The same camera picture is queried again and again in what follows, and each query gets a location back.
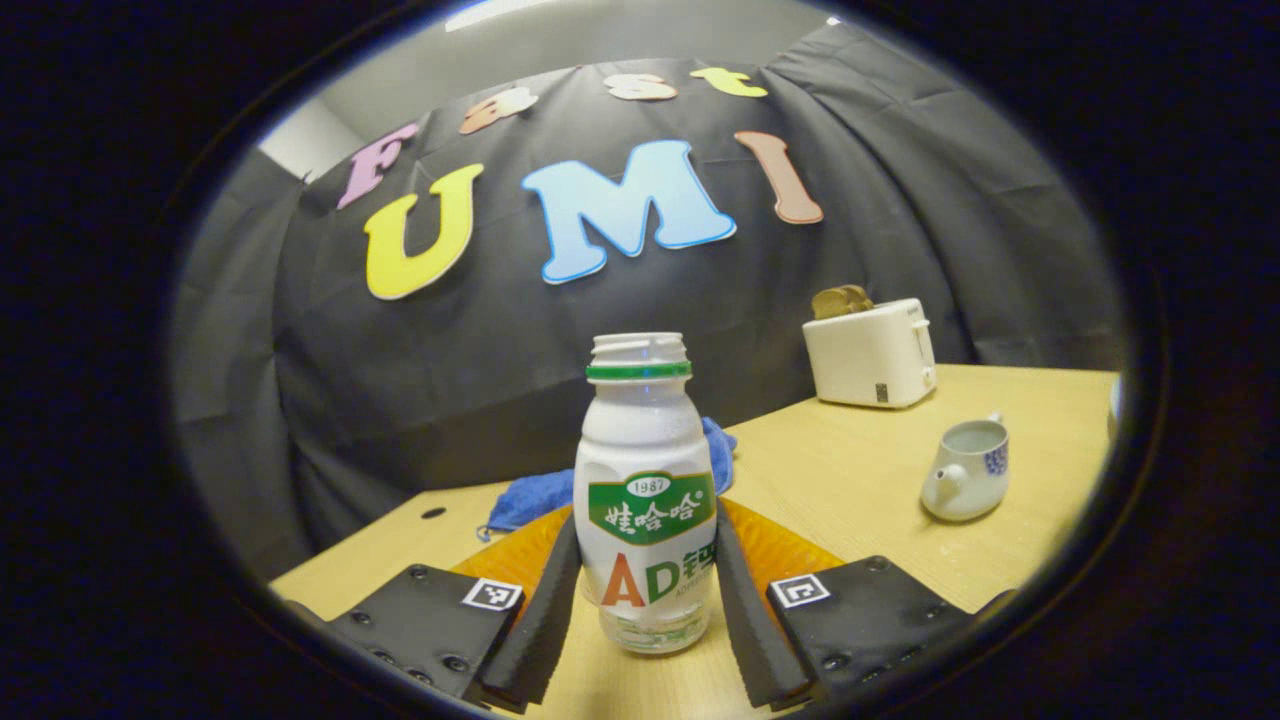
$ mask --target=plastic bottle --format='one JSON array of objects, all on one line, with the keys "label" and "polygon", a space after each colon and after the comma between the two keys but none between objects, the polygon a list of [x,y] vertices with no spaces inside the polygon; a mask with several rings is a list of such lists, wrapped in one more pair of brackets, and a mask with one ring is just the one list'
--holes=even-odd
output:
[{"label": "plastic bottle", "polygon": [[595,400],[573,468],[586,594],[623,648],[675,652],[707,632],[716,489],[680,333],[595,338]]}]

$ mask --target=blue cloth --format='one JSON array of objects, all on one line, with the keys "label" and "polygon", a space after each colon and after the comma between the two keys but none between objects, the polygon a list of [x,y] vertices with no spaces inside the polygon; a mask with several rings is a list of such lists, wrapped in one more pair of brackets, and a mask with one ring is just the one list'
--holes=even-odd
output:
[{"label": "blue cloth", "polygon": [[[733,448],[737,438],[726,433],[710,418],[703,418],[703,432],[712,451],[712,477],[716,495],[733,484]],[[573,469],[557,470],[543,475],[529,475],[511,483],[507,492],[489,512],[489,521],[481,525],[476,534],[489,542],[489,530],[511,532],[525,523],[564,507],[573,502]]]}]

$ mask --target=green label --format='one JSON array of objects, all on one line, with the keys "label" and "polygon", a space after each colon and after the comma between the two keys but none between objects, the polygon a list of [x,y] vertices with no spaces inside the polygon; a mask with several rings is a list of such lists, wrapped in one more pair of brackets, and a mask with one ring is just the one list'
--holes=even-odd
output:
[{"label": "green label", "polygon": [[586,491],[588,516],[628,544],[671,539],[712,516],[716,493],[710,473],[636,473],[621,483],[595,483]]}]

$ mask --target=white toaster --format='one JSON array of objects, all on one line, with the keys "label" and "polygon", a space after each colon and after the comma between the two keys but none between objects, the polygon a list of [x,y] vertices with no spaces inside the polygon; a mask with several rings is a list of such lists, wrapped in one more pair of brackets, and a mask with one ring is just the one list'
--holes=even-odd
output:
[{"label": "white toaster", "polygon": [[906,407],[937,387],[929,320],[914,297],[810,320],[804,342],[820,400]]}]

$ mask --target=blue letter m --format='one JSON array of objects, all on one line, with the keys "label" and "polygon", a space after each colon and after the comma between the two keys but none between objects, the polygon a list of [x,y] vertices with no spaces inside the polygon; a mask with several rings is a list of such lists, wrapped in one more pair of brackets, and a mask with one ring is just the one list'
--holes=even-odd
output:
[{"label": "blue letter m", "polygon": [[663,247],[713,242],[737,229],[733,218],[717,210],[707,197],[689,164],[689,143],[681,140],[635,146],[621,183],[570,160],[534,170],[520,184],[543,200],[552,243],[543,279],[552,284],[590,275],[604,266],[604,249],[588,242],[582,220],[590,222],[628,258],[644,250],[650,202],[662,218],[654,240]]}]

